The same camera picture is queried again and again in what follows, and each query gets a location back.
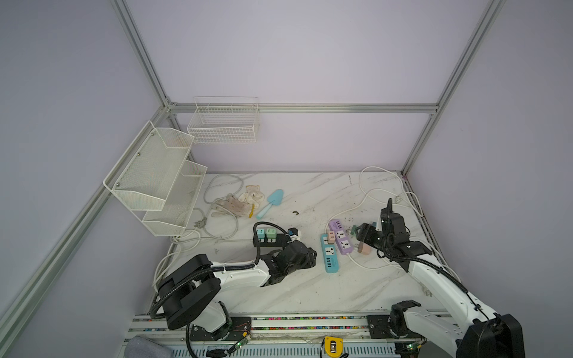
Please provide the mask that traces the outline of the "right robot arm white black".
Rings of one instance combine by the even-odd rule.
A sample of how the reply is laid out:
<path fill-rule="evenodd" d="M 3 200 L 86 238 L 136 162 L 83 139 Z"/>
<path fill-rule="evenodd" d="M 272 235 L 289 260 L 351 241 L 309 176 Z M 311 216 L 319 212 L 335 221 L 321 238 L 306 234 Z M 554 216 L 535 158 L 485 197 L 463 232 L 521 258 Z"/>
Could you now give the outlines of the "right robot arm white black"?
<path fill-rule="evenodd" d="M 500 314 L 473 295 L 420 241 L 410 238 L 404 217 L 389 200 L 376 226 L 358 229 L 358 240 L 377 256 L 398 265 L 421 283 L 443 305 L 443 319 L 413 299 L 391 307 L 388 329 L 394 337 L 419 334 L 451 357 L 524 357 L 522 325 L 510 314 Z"/>

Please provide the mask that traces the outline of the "purple power strip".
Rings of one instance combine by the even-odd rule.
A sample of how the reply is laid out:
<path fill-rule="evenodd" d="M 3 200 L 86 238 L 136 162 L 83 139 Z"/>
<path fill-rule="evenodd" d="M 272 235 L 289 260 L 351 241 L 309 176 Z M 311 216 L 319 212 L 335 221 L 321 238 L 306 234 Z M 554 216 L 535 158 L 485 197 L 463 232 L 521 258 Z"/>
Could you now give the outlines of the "purple power strip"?
<path fill-rule="evenodd" d="M 332 219 L 328 223 L 328 227 L 334 232 L 334 242 L 336 243 L 340 253 L 342 255 L 348 255 L 353 251 L 353 245 L 350 240 L 350 236 L 346 233 L 342 222 L 339 219 Z"/>

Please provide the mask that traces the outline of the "pink plug adapter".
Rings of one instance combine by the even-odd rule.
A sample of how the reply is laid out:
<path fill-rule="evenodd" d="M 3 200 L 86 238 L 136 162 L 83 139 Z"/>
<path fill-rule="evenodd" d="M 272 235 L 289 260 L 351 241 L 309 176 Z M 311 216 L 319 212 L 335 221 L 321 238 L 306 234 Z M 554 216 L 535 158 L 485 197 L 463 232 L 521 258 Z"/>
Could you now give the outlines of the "pink plug adapter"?
<path fill-rule="evenodd" d="M 372 247 L 367 245 L 366 243 L 359 242 L 358 244 L 358 253 L 362 255 L 370 255 L 372 252 Z"/>
<path fill-rule="evenodd" d="M 336 234 L 334 231 L 327 232 L 327 243 L 329 245 L 334 245 L 336 243 Z"/>

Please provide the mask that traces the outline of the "black power strip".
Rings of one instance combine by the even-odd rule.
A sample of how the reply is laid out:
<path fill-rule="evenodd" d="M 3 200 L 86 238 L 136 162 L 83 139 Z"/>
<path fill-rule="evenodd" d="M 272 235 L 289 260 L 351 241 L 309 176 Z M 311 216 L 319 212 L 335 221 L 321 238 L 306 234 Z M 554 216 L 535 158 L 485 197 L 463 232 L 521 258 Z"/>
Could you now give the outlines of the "black power strip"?
<path fill-rule="evenodd" d="M 253 239 L 253 246 L 254 247 L 261 247 L 261 248 L 280 248 L 283 249 L 288 243 L 291 243 L 292 239 L 289 235 L 285 234 L 277 234 L 275 238 L 268 238 L 265 236 L 264 238 L 259 238 L 255 236 Z"/>

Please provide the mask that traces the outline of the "teal power strip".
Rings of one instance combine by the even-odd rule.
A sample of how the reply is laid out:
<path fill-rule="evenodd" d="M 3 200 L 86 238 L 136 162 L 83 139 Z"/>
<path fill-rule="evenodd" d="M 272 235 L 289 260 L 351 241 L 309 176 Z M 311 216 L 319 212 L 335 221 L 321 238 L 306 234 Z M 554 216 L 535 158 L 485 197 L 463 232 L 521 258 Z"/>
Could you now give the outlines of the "teal power strip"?
<path fill-rule="evenodd" d="M 322 234 L 321 236 L 321 247 L 325 264 L 325 272 L 328 274 L 338 273 L 340 267 L 337 259 L 337 248 L 335 244 L 328 242 L 327 234 Z"/>

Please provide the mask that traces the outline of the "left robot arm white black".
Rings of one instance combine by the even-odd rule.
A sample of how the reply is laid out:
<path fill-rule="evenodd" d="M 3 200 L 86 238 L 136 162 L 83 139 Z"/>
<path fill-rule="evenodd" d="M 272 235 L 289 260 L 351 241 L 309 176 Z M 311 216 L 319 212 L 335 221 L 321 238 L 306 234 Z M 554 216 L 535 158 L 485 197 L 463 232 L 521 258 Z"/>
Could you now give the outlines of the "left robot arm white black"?
<path fill-rule="evenodd" d="M 263 254 L 260 226 L 279 230 L 287 241 L 278 250 Z M 296 271 L 316 266 L 316 251 L 295 238 L 296 228 L 286 231 L 271 222 L 259 221 L 254 223 L 252 233 L 256 249 L 253 261 L 216 263 L 205 254 L 197 254 L 159 283 L 158 299 L 148 316 L 165 319 L 171 331 L 195 325 L 220 340 L 232 325 L 227 307 L 217 299 L 222 293 L 273 286 Z"/>

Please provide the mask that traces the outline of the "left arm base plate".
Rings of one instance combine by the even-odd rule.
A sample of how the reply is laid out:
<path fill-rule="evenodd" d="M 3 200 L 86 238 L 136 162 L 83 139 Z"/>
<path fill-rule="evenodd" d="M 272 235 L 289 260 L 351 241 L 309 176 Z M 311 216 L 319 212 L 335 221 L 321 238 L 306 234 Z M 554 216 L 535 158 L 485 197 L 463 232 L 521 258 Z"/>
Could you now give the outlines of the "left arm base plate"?
<path fill-rule="evenodd" d="M 251 330 L 252 318 L 248 316 L 231 316 L 222 327 L 213 333 L 199 326 L 190 328 L 191 342 L 222 342 L 238 341 L 243 338 L 243 334 Z"/>

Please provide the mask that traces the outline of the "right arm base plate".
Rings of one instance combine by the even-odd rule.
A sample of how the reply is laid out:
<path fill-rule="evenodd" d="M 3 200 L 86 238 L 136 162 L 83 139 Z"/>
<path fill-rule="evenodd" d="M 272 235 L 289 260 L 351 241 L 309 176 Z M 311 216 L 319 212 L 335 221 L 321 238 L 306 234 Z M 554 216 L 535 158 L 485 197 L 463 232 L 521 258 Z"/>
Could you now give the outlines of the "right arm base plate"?
<path fill-rule="evenodd" d="M 373 340 L 421 340 L 424 337 L 407 330 L 398 334 L 391 328 L 390 315 L 368 315 L 366 317 L 370 338 Z"/>

